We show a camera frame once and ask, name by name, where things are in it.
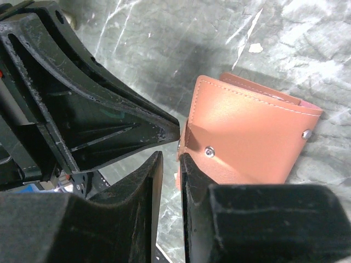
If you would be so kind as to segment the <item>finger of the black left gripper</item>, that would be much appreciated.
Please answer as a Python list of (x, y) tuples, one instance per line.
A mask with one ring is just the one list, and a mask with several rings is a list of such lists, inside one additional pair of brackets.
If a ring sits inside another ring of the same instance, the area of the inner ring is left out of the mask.
[(166, 123), (169, 127), (178, 127), (176, 118), (137, 94), (95, 60), (78, 39), (55, 1), (34, 2), (30, 4), (30, 10), (44, 20), (44, 26), (61, 51), (85, 76), (110, 93), (117, 94), (119, 98), (130, 103), (132, 108), (156, 115), (161, 123)]

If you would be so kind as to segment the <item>brown leather card holder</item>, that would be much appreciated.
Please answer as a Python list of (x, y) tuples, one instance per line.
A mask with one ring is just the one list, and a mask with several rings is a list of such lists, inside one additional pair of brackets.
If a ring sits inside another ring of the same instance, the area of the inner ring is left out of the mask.
[(223, 73), (197, 78), (178, 154), (219, 184), (282, 184), (322, 109)]

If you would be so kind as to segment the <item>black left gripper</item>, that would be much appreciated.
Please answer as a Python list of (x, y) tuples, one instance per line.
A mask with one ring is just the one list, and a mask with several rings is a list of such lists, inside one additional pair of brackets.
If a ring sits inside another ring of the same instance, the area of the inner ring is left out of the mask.
[(90, 172), (179, 139), (156, 115), (105, 90), (65, 55), (34, 12), (1, 15), (1, 190), (51, 183), (75, 194)]

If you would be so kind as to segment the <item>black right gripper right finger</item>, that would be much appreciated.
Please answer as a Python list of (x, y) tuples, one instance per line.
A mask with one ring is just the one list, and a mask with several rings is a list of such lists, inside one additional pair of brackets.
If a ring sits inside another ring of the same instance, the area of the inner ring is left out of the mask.
[(337, 262), (350, 222), (320, 185), (220, 185), (180, 158), (186, 262)]

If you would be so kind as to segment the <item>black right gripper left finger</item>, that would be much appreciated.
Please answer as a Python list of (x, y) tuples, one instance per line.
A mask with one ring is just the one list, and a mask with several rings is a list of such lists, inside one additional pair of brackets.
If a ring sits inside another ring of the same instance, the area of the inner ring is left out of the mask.
[(91, 199), (2, 193), (1, 262), (154, 262), (163, 154)]

